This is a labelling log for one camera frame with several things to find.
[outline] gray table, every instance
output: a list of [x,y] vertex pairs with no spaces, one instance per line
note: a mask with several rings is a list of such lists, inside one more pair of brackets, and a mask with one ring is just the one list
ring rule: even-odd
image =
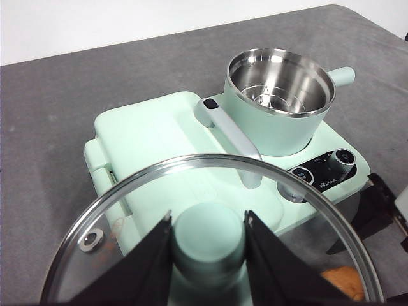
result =
[[[398,194],[408,184],[408,43],[341,6],[323,6],[1,68],[2,302],[38,300],[64,234],[96,197],[84,158],[109,108],[223,90],[235,54],[279,47],[327,70],[350,65],[326,122]],[[365,241],[387,296],[408,291],[408,254],[392,225]]]

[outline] orange object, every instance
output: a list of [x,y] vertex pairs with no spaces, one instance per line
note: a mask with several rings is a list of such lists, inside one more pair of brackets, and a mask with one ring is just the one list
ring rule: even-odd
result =
[[329,269],[321,273],[326,280],[339,288],[354,301],[364,300],[363,284],[356,269],[351,266]]

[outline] white wall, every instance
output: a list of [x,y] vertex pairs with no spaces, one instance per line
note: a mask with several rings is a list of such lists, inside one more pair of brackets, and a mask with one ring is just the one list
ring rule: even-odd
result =
[[1,0],[1,65],[331,3],[408,32],[408,0]]

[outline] pot handle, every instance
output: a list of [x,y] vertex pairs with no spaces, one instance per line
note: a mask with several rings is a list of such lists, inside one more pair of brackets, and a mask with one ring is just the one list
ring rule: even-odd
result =
[[356,73],[352,67],[341,67],[328,72],[336,87],[349,85],[354,82]]
[[[194,116],[207,128],[217,126],[240,155],[262,160],[255,145],[215,100],[211,98],[199,100],[194,108]],[[238,174],[246,188],[253,189],[261,185],[260,174],[244,170],[238,170]]]

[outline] mint green pot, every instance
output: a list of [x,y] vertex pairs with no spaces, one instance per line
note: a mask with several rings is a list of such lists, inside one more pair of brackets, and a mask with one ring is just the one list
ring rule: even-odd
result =
[[261,154],[288,156],[310,142],[336,86],[354,78],[350,67],[327,73],[285,50],[252,49],[231,60],[219,103]]

